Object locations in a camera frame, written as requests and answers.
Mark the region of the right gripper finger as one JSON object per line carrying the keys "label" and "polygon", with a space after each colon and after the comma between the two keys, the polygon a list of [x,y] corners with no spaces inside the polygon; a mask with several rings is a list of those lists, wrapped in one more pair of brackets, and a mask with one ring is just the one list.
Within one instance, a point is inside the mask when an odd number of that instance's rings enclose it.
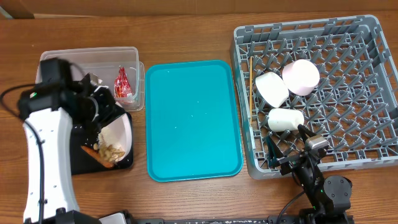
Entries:
{"label": "right gripper finger", "polygon": [[306,126],[302,124],[298,125],[298,131],[304,143],[317,138],[317,135],[315,133],[311,132]]}
{"label": "right gripper finger", "polygon": [[280,160],[285,157],[283,152],[270,136],[266,137],[266,143],[268,147],[268,166],[270,168],[279,167]]}

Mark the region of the red snack wrapper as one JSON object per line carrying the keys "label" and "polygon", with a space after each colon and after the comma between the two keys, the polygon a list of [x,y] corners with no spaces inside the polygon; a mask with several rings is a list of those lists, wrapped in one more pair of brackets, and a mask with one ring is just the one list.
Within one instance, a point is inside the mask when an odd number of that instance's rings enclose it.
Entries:
{"label": "red snack wrapper", "polygon": [[124,67],[119,68],[118,75],[114,81],[114,96],[116,98],[132,96],[131,86]]}

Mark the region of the white cup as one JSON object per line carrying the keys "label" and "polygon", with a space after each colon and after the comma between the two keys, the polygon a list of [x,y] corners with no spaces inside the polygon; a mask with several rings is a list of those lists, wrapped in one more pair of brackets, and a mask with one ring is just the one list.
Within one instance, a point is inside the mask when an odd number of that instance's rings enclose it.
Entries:
{"label": "white cup", "polygon": [[268,117],[268,126],[271,131],[274,132],[298,130],[298,126],[303,124],[305,121],[304,115],[301,111],[283,108],[271,109]]}

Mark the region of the white plate with peanut shells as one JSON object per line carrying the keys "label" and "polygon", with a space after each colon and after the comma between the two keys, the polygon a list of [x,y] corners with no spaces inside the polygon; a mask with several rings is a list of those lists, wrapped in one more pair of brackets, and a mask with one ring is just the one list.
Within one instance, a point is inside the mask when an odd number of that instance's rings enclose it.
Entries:
{"label": "white plate with peanut shells", "polygon": [[119,139],[119,142],[126,151],[126,155],[122,160],[132,151],[132,126],[127,113],[120,116],[109,125],[103,127],[100,133],[112,134]]}

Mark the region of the orange carrot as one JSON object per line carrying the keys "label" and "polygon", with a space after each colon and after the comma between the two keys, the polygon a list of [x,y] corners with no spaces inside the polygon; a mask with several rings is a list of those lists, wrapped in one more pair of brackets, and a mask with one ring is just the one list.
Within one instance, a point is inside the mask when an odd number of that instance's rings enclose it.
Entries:
{"label": "orange carrot", "polygon": [[89,154],[92,158],[94,158],[97,162],[99,162],[103,167],[110,169],[114,167],[114,163],[106,161],[103,159],[98,152],[96,152],[94,149],[91,149],[86,146],[81,146],[81,148]]}

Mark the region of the white bowl with green rim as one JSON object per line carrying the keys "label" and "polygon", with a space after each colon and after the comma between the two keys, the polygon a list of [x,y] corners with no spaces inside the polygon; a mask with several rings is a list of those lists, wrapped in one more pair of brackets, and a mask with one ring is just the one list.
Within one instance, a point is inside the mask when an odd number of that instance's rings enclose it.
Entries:
{"label": "white bowl with green rim", "polygon": [[289,97],[284,81],[274,72],[256,77],[255,84],[260,95],[273,108],[279,108]]}

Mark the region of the pink-rimmed white bowl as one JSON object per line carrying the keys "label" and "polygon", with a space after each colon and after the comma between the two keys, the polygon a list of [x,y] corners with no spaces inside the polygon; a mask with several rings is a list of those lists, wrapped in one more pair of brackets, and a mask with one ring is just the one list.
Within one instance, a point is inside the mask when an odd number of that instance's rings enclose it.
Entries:
{"label": "pink-rimmed white bowl", "polygon": [[320,72],[311,61],[300,59],[283,68],[282,79],[292,93],[307,96],[318,85]]}

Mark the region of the wooden chopstick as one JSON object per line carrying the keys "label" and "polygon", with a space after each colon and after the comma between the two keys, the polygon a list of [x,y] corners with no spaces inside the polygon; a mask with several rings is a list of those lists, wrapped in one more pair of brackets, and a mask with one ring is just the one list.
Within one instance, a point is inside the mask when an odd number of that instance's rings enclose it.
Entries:
{"label": "wooden chopstick", "polygon": [[249,58],[249,68],[250,68],[250,71],[249,71],[249,112],[250,112],[249,124],[250,124],[250,126],[252,125],[252,109],[253,109],[253,103],[252,103],[252,86],[253,86],[253,84],[252,84],[252,71],[253,71],[252,65],[253,65],[253,62],[252,61],[253,61],[253,57],[250,56],[250,58]]}

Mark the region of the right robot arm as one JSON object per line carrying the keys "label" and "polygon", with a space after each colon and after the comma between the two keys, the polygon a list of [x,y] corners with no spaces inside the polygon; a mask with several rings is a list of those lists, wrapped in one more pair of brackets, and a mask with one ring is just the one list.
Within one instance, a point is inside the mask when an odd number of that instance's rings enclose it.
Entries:
{"label": "right robot arm", "polygon": [[[266,137],[268,147],[268,166],[280,168],[282,175],[291,174],[302,192],[296,195],[280,211],[276,220],[268,218],[269,223],[354,223],[353,217],[346,211],[351,208],[350,197],[352,182],[341,175],[327,178],[318,167],[330,147],[321,135],[315,134],[304,125],[298,125],[298,131],[304,143],[304,149],[293,156],[286,156],[271,137]],[[302,195],[311,203],[296,216],[288,216],[286,210]]]}

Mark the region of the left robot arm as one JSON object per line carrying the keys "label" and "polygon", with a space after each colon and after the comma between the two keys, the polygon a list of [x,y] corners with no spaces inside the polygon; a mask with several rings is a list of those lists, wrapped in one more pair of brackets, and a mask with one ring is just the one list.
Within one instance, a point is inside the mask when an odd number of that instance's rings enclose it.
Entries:
{"label": "left robot arm", "polygon": [[115,102],[95,75],[72,78],[72,63],[61,58],[40,61],[41,82],[22,92],[19,117],[28,145],[28,196],[24,223],[134,223],[122,210],[101,218],[80,212],[72,184],[70,138],[81,126],[82,138],[93,143],[101,128],[121,125],[132,137],[131,116]]}

